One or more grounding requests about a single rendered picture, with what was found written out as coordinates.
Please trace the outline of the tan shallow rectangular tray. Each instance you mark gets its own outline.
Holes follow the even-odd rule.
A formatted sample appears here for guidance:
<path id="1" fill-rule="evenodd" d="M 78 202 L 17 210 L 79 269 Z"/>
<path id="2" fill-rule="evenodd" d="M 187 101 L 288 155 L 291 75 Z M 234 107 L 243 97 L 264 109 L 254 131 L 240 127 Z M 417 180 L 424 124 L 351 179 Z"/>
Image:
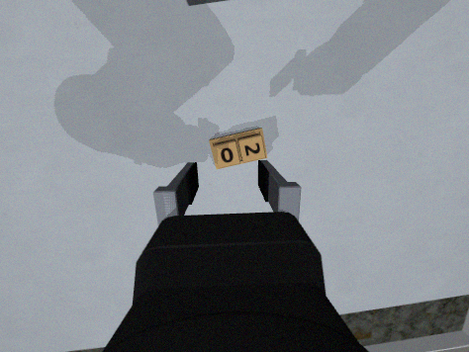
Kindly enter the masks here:
<path id="1" fill-rule="evenodd" d="M 240 150 L 239 150 L 239 146 L 238 146 L 238 141 L 237 141 L 237 139 L 238 139 L 239 137 L 247 136 L 247 135 L 251 135 L 251 134 L 255 134 L 255 133 L 259 133 L 259 134 L 262 135 L 263 143 L 264 143 L 264 149 L 265 149 L 265 154 L 266 154 L 266 157 L 265 157 L 265 158 L 267 158 L 267 152 L 266 152 L 266 147 L 265 147 L 265 141 L 264 141 L 264 135 L 263 135 L 263 130 L 262 130 L 262 128 L 258 128 L 258 129 L 254 129 L 254 130 L 249 130 L 249 131 L 245 131 L 245 132 L 237 132 L 237 133 L 233 133 L 233 134 L 229 134 L 229 135 L 224 135 L 224 136 L 212 138 L 212 139 L 209 140 L 210 147 L 211 147 L 211 149 L 212 149 L 212 153 L 213 153 L 213 157 L 214 157 L 214 161 L 215 161 L 215 165 L 216 165 L 216 169 L 221 169 L 221 168 L 218 168 L 218 164 L 217 164 L 215 152 L 214 152 L 214 149 L 213 149 L 213 146 L 214 146 L 214 144 L 215 144 L 216 142 L 221 142 L 221 141 L 225 141 L 225 140 L 229 140 L 229 139 L 235 139 L 235 140 L 236 140 L 236 144 L 237 144 L 237 148 L 238 148 L 238 153 L 239 153 L 240 162 L 241 162 L 241 164 L 243 164 L 243 161 L 242 161 L 241 155 L 240 155 Z"/>

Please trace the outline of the tan wooden cube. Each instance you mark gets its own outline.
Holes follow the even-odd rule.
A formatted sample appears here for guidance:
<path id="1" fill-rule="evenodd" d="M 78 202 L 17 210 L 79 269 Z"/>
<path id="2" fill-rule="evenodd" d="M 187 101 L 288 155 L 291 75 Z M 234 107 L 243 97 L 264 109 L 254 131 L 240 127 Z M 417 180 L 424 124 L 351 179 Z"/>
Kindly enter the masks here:
<path id="1" fill-rule="evenodd" d="M 241 164 L 235 139 L 216 142 L 213 149 L 218 168 Z"/>
<path id="2" fill-rule="evenodd" d="M 243 163 L 266 157 L 262 135 L 259 133 L 237 139 Z"/>

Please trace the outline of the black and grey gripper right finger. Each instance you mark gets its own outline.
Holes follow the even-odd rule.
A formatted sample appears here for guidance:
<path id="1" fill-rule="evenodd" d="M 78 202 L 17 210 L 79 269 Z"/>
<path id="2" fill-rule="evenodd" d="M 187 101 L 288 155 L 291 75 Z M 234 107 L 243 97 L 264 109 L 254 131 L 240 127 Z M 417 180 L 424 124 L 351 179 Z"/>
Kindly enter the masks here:
<path id="1" fill-rule="evenodd" d="M 258 160 L 258 187 L 273 212 L 290 213 L 299 221 L 301 186 L 287 182 L 268 160 Z"/>

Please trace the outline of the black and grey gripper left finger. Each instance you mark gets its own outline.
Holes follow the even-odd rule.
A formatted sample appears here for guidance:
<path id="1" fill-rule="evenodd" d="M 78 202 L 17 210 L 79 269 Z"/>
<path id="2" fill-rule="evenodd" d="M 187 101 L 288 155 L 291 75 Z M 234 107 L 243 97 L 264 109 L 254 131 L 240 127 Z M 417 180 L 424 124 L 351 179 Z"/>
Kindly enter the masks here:
<path id="1" fill-rule="evenodd" d="M 199 188 L 197 162 L 188 162 L 168 186 L 153 192 L 158 225 L 166 218 L 184 216 Z"/>

